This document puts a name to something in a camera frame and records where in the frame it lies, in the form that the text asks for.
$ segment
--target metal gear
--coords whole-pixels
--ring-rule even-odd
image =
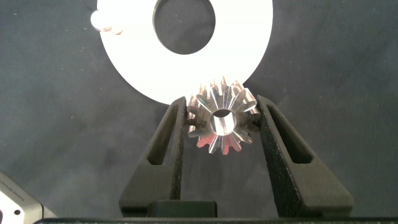
[[[188,136],[198,137],[198,147],[208,144],[209,153],[221,148],[227,155],[230,147],[239,152],[240,142],[252,143],[249,131],[256,130],[253,121],[261,117],[256,105],[255,97],[238,81],[227,85],[222,77],[220,84],[213,80],[209,88],[201,85],[188,104]]]

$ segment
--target shiny metal surface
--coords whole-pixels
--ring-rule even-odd
[[[241,142],[252,143],[249,131],[256,129],[252,122],[260,116],[256,105],[247,88],[238,82],[229,85],[225,77],[202,85],[188,104],[188,135],[198,137],[198,147],[208,144],[209,153],[220,148],[227,155],[230,147],[240,151]]]
[[[0,172],[1,223],[31,224],[43,217],[42,205]]]

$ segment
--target white disc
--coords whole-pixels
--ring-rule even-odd
[[[214,77],[245,82],[268,45],[272,0],[210,2],[216,17],[211,40],[196,53],[180,55],[157,38],[153,25],[157,0],[98,0],[100,12],[118,12],[111,23],[117,23],[113,29],[123,30],[120,35],[101,32],[113,65],[136,90],[166,104],[181,96],[189,99],[201,83]]]

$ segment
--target center hole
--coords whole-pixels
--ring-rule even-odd
[[[220,136],[231,134],[235,126],[236,117],[230,110],[218,110],[210,117],[211,130]]]
[[[192,54],[213,36],[216,16],[209,0],[158,0],[154,28],[160,42],[177,54]]]

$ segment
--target black fabric backdrop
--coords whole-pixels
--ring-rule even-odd
[[[0,2],[0,170],[61,217],[121,216],[118,198],[167,109],[118,74],[91,27],[95,9],[95,1]],[[171,28],[169,44],[181,47],[173,38],[183,30]],[[245,83],[351,192],[356,217],[398,214],[397,58],[398,1],[280,0]],[[254,140],[222,156],[187,139],[182,198],[216,200],[221,217],[276,217]]]

